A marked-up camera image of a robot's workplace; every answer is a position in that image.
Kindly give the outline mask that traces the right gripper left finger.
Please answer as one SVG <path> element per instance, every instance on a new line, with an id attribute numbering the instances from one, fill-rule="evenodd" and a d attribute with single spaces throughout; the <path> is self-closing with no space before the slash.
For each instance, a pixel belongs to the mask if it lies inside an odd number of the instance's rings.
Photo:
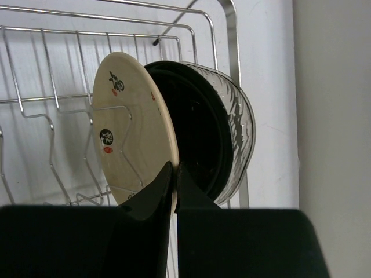
<path id="1" fill-rule="evenodd" d="M 172 175 L 116 207 L 2 207 L 1 276 L 165 277 Z"/>

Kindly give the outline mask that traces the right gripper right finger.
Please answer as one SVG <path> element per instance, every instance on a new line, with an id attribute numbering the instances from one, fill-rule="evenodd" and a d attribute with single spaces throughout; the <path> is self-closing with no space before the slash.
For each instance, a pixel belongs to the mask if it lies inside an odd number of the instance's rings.
<path id="1" fill-rule="evenodd" d="M 297 209 L 221 208 L 177 172 L 180 277 L 329 277 L 315 228 Z"/>

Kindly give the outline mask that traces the clear glass plate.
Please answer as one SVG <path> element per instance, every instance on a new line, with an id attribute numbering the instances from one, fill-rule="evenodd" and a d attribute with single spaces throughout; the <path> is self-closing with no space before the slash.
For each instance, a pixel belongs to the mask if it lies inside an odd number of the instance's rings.
<path id="1" fill-rule="evenodd" d="M 217 205 L 223 205 L 238 191 L 253 155 L 256 143 L 253 109 L 244 91 L 225 73 L 191 62 L 183 64 L 213 86 L 228 115 L 233 150 L 232 168 L 225 188 L 214 201 Z"/>

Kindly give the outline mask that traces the cream floral plate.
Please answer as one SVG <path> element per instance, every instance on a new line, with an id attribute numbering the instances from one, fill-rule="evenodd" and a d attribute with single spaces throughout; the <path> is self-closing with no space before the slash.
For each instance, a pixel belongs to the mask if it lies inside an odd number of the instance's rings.
<path id="1" fill-rule="evenodd" d="M 179 149 L 161 92 L 131 55 L 113 52 L 93 85 L 93 138 L 117 204 L 149 185 L 166 162 L 177 169 Z"/>

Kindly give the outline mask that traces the black round plate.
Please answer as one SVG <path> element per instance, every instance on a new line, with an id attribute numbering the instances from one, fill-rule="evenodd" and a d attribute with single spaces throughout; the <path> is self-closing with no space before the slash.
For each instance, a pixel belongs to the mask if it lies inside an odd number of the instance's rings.
<path id="1" fill-rule="evenodd" d="M 145 69 L 167 105 L 180 161 L 195 184 L 216 200 L 227 185 L 234 156 L 223 102 L 210 82 L 190 66 L 157 61 Z"/>

